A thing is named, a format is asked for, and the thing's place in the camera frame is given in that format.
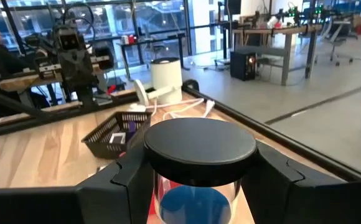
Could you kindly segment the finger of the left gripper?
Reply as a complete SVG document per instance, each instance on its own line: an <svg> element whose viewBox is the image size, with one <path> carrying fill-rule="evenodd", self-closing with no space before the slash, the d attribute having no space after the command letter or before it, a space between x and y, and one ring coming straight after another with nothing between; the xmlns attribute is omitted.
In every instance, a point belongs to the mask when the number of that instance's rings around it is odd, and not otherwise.
<svg viewBox="0 0 361 224"><path fill-rule="evenodd" d="M64 79L69 82L72 78L74 71L74 59L70 54L62 54L62 70Z"/></svg>
<svg viewBox="0 0 361 224"><path fill-rule="evenodd" d="M86 53L79 54L76 60L77 82L86 83L90 76L90 59Z"/></svg>

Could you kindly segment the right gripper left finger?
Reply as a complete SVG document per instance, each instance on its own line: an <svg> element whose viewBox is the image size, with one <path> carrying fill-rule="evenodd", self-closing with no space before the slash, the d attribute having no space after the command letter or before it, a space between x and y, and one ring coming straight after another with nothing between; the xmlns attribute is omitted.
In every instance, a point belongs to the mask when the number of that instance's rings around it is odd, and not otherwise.
<svg viewBox="0 0 361 224"><path fill-rule="evenodd" d="M140 142L77 185L0 189L0 223L146 223L152 192Z"/></svg>

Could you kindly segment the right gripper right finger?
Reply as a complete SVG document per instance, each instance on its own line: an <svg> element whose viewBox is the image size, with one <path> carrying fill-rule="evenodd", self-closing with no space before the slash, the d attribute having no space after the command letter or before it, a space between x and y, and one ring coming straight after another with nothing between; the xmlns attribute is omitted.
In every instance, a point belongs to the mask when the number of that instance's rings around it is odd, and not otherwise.
<svg viewBox="0 0 361 224"><path fill-rule="evenodd" d="M337 179L263 142L241 186L255 223L361 224L361 181Z"/></svg>

